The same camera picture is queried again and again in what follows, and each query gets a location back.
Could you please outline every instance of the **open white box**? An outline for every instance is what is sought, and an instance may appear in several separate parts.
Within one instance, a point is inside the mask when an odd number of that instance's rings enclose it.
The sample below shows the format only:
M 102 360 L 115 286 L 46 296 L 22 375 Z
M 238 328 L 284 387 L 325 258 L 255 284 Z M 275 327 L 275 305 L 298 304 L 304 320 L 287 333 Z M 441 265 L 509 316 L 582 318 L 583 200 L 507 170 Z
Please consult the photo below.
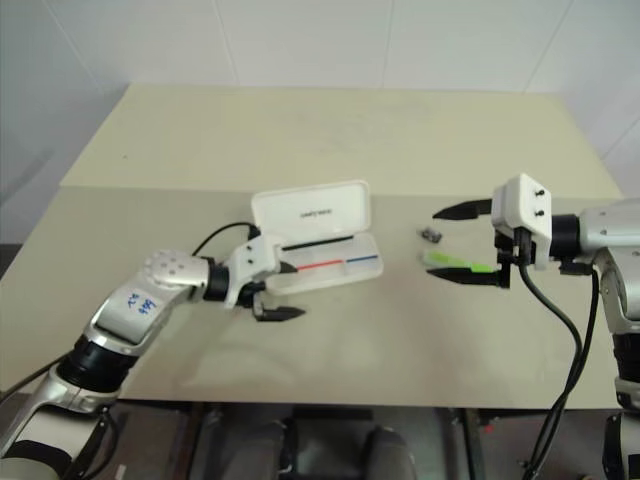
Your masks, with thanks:
M 359 282 L 382 274 L 371 225 L 369 185 L 352 181 L 254 195 L 263 234 L 282 240 L 280 259 L 297 273 L 273 275 L 267 291 L 287 295 Z

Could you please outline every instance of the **red line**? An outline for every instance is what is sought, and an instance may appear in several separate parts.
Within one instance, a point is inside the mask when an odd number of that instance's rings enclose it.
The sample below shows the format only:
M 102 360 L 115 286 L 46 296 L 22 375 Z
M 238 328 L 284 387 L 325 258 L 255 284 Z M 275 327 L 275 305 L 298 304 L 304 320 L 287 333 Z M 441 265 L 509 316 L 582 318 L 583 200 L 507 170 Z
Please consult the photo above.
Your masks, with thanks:
M 328 265 L 338 265 L 343 263 L 342 260 L 330 260 L 328 262 L 320 262 L 320 263 L 310 263 L 309 265 L 303 265 L 301 267 L 296 267 L 298 270 L 309 270 L 310 268 L 316 267 L 326 267 Z

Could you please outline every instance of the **wall tile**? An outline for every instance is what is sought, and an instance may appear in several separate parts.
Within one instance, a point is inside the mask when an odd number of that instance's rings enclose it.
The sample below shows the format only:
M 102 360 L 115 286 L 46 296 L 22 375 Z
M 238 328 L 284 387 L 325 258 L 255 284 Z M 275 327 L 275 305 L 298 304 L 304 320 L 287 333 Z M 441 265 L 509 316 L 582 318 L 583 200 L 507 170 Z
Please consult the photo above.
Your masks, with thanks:
M 640 2 L 576 0 L 529 90 L 558 92 L 606 154 L 640 117 Z
M 33 0 L 0 2 L 0 98 L 0 243 L 19 243 L 116 99 Z
M 385 86 L 523 90 L 570 0 L 395 0 Z
M 640 117 L 604 159 L 613 178 L 628 197 L 640 197 Z
M 104 89 L 129 82 L 234 84 L 212 0 L 51 0 Z
M 242 85 L 381 85 L 390 0 L 218 4 Z

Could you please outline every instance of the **table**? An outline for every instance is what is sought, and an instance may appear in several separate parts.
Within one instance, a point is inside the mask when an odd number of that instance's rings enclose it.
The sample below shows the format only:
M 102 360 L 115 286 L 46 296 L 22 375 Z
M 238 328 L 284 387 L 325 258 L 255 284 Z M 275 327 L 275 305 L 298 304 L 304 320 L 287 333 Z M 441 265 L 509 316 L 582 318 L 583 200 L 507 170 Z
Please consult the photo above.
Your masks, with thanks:
M 0 388 L 69 348 L 154 249 L 190 251 L 249 219 L 256 191 L 353 178 L 372 189 L 379 279 L 285 298 L 282 325 L 181 306 L 125 384 L 157 400 L 545 408 L 572 355 L 514 276 L 509 291 L 424 273 L 416 230 L 527 171 L 575 212 L 620 193 L 566 111 L 538 95 L 134 85 L 86 147 L 0 283 Z M 441 250 L 493 262 L 487 218 L 440 222 Z M 241 232 L 204 252 L 224 256 Z M 534 279 L 584 331 L 590 282 Z M 569 407 L 615 407 L 599 314 Z

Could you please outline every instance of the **black cable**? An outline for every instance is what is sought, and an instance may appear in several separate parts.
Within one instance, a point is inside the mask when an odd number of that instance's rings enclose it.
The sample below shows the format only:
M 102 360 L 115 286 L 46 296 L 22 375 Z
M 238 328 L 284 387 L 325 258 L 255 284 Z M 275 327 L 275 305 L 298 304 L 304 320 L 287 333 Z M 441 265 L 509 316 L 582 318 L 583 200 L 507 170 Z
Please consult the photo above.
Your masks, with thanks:
M 111 460 L 113 460 L 113 457 L 116 454 L 116 450 L 118 449 L 118 442 L 120 441 L 120 429 L 118 428 L 118 424 L 115 422 L 109 411 L 106 411 L 104 413 L 104 418 L 106 419 L 107 424 L 109 425 L 109 428 L 111 430 L 109 448 L 105 453 L 102 462 L 100 462 L 95 470 L 87 473 L 84 477 L 82 477 L 82 480 L 93 480 L 97 478 L 98 475 L 100 475 L 102 471 L 107 468 L 107 465 L 111 463 Z
M 205 238 L 202 243 L 200 243 L 200 245 L 198 245 L 196 247 L 196 249 L 193 251 L 193 253 L 191 254 L 192 256 L 196 256 L 198 253 L 200 253 L 200 250 L 202 250 L 204 248 L 204 246 L 209 243 L 209 241 L 215 237 L 216 235 L 218 235 L 219 233 L 224 232 L 225 230 L 232 228 L 232 227 L 249 227 L 249 237 L 250 238 L 254 238 L 255 236 L 260 234 L 260 230 L 258 230 L 258 227 L 256 227 L 253 223 L 250 222 L 233 222 L 233 223 L 229 223 L 228 225 L 225 225 L 223 227 L 220 227 L 219 229 L 217 229 L 215 232 L 213 232 L 211 235 L 209 235 L 207 238 Z
M 59 356 L 55 360 L 52 360 L 51 362 L 47 363 L 44 367 L 38 369 L 37 371 L 33 372 L 28 377 L 23 378 L 18 383 L 16 383 L 11 388 L 9 388 L 6 392 L 4 392 L 4 394 L 2 396 L 0 396 L 0 406 L 2 406 L 4 404 L 4 402 L 6 402 L 9 399 L 9 397 L 13 396 L 15 393 L 17 393 L 20 390 L 22 390 L 24 387 L 26 387 L 28 384 L 33 382 L 39 376 L 44 375 L 45 373 L 47 373 L 51 367 L 53 367 L 56 363 L 61 362 L 64 359 L 64 357 L 69 355 L 69 353 L 71 353 L 71 352 L 67 352 L 64 355 Z
M 572 368 L 570 372 L 570 376 L 567 379 L 567 384 L 565 385 L 565 389 L 562 394 L 558 397 L 553 407 L 549 411 L 545 422 L 540 429 L 540 434 L 536 441 L 536 445 L 533 450 L 533 454 L 531 456 L 531 460 L 529 462 L 529 466 L 527 468 L 527 472 L 525 472 L 525 478 L 535 478 L 538 471 L 546 461 L 549 451 L 551 450 L 551 445 L 553 443 L 553 439 L 558 431 L 560 426 L 560 420 L 562 419 L 562 414 L 564 412 L 564 407 L 566 405 L 569 394 L 573 390 L 573 388 L 578 383 L 580 376 L 584 370 L 584 367 L 587 363 L 587 358 L 589 356 L 589 350 L 591 348 L 591 342 L 593 339 L 593 332 L 595 329 L 595 320 L 598 311 L 598 294 L 600 290 L 600 285 L 598 281 L 598 274 L 595 270 L 591 271 L 591 306 L 589 308 L 589 321 L 587 324 L 587 331 L 585 334 L 584 347 L 582 350 L 582 354 L 580 355 L 580 361 L 577 364 L 572 363 Z
M 568 392 L 573 388 L 571 386 L 571 382 L 575 376 L 575 372 L 579 368 L 580 359 L 582 358 L 582 340 L 580 339 L 580 335 L 573 325 L 573 322 L 562 312 L 558 307 L 556 307 L 533 283 L 531 278 L 529 277 L 529 273 L 527 271 L 528 265 L 532 261 L 532 250 L 533 243 L 531 241 L 531 232 L 524 228 L 516 228 L 514 230 L 514 243 L 518 247 L 518 256 L 516 257 L 516 263 L 518 264 L 520 276 L 524 284 L 529 288 L 531 293 L 550 311 L 552 311 L 560 320 L 562 320 L 563 324 L 567 326 L 574 341 L 576 342 L 575 354 L 573 361 L 571 362 L 571 368 L 569 369 L 569 374 L 567 376 L 567 380 L 565 382 L 565 388 L 563 392 L 559 395 L 558 399 L 555 401 L 553 406 L 549 409 L 547 413 L 547 417 L 545 418 L 544 424 L 540 429 L 540 433 L 538 434 L 538 438 L 536 439 L 535 447 L 527 463 L 527 469 L 525 470 L 523 478 L 531 479 L 537 475 L 537 469 L 535 465 L 541 465 L 539 458 L 539 450 L 541 445 L 544 443 L 545 445 L 553 440 L 553 436 L 551 435 L 551 431 L 549 430 L 549 425 L 558 425 L 560 421 L 560 417 L 564 411 L 564 406 L 566 404 L 566 398 L 568 397 Z
M 584 370 L 584 367 L 587 363 L 587 357 L 589 356 L 589 350 L 591 348 L 591 340 L 593 338 L 593 331 L 594 331 L 594 327 L 595 327 L 595 320 L 596 320 L 596 314 L 598 311 L 598 293 L 600 290 L 600 285 L 598 282 L 598 274 L 595 270 L 591 270 L 591 306 L 589 309 L 589 321 L 587 323 L 587 331 L 585 334 L 585 340 L 584 340 L 584 346 L 582 349 L 582 355 L 580 358 L 580 362 L 578 365 L 576 365 L 575 369 L 573 368 L 574 365 L 572 365 L 572 370 L 570 373 L 570 379 L 568 379 L 567 384 L 565 385 L 565 390 L 563 391 L 562 395 L 560 395 L 560 397 L 558 397 L 558 399 L 556 400 L 556 402 L 553 404 L 553 406 L 551 407 L 551 410 L 549 412 L 549 415 L 547 416 L 547 418 L 545 419 L 545 422 L 541 428 L 541 434 L 538 437 L 538 440 L 536 442 L 536 445 L 534 447 L 533 450 L 533 454 L 531 456 L 532 459 L 536 459 L 539 458 L 539 449 L 542 445 L 542 432 L 546 431 L 546 429 L 549 427 L 549 423 L 551 422 L 551 418 L 554 417 L 555 414 L 555 418 L 553 420 L 553 424 L 552 424 L 552 434 L 555 434 L 555 432 L 558 429 L 558 425 L 560 423 L 560 419 L 561 419 L 561 409 L 564 407 L 564 404 L 566 403 L 566 400 L 569 396 L 569 393 L 571 392 L 570 389 L 572 389 L 573 387 L 575 387 L 575 385 L 578 383 L 578 380 L 580 379 L 580 376 L 582 374 L 582 371 Z M 550 445 L 547 446 L 547 442 L 545 442 L 545 448 L 543 449 L 543 453 L 542 456 L 546 459 L 546 452 L 548 452 Z

